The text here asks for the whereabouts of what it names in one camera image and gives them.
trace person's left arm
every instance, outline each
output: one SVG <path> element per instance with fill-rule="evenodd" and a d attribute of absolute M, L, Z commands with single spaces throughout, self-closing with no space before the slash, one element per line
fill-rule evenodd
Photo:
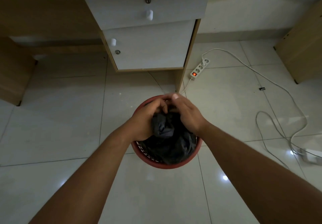
<path fill-rule="evenodd" d="M 112 132 L 29 222 L 98 223 L 116 172 L 132 141 L 152 135 L 151 118 L 167 105 L 157 99 Z"/>

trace person's right arm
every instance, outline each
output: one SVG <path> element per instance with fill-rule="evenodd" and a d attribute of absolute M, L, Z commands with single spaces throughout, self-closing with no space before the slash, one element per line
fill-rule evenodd
<path fill-rule="evenodd" d="M 169 95 L 188 130 L 201 137 L 261 223 L 322 223 L 322 192 L 209 123 L 187 98 Z"/>

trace person's left hand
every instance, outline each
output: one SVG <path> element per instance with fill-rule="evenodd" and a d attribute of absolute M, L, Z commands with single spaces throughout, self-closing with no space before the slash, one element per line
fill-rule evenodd
<path fill-rule="evenodd" d="M 161 110 L 167 113 L 168 107 L 163 99 L 158 98 L 141 108 L 125 123 L 133 141 L 143 141 L 152 136 L 151 119 L 154 113 Z"/>

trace fingernail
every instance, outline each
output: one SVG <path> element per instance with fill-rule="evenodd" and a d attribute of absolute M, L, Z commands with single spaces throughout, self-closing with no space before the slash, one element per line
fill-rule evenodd
<path fill-rule="evenodd" d="M 177 99 L 177 98 L 179 98 L 179 96 L 178 96 L 177 94 L 173 94 L 173 95 L 172 95 L 172 99 L 173 99 L 173 100 L 175 100 L 175 99 Z"/>

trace tile floor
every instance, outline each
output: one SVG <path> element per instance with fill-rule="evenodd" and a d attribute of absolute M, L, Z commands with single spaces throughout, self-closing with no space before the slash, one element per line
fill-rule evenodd
<path fill-rule="evenodd" d="M 275 42 L 195 44 L 183 87 L 201 54 L 215 47 L 231 51 L 292 93 L 309 120 L 294 143 L 322 150 L 322 79 L 296 85 L 272 48 Z M 268 112 L 290 137 L 303 125 L 291 99 L 222 51 L 205 57 L 211 64 L 183 95 L 213 124 L 277 161 L 264 149 L 255 115 Z M 165 92 L 174 92 L 171 72 L 151 74 Z M 40 60 L 21 107 L 0 101 L 1 223 L 27 223 L 109 133 L 142 101 L 161 93 L 148 73 L 115 74 L 105 53 Z M 259 126 L 268 149 L 322 190 L 322 166 L 292 155 L 265 116 Z M 173 170 L 150 167 L 130 147 L 100 223 L 258 223 L 203 145 L 191 162 Z"/>

